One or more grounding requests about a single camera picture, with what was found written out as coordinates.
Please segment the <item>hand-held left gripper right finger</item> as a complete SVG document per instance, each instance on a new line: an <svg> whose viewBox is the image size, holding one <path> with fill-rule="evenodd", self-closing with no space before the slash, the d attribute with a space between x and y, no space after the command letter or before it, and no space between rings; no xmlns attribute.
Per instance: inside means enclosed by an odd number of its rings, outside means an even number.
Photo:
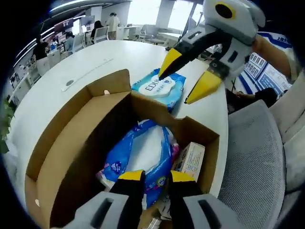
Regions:
<svg viewBox="0 0 305 229"><path fill-rule="evenodd" d="M195 179L172 170L168 194L174 229L239 229L235 212L211 194L203 194Z"/></svg>

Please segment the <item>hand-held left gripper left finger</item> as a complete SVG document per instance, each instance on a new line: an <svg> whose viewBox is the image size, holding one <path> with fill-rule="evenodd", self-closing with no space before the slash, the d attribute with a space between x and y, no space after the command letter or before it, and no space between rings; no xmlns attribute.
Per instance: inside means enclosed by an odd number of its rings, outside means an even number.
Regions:
<svg viewBox="0 0 305 229"><path fill-rule="evenodd" d="M81 207L65 229L136 229L142 214L145 171L125 172L109 192L100 192Z"/></svg>

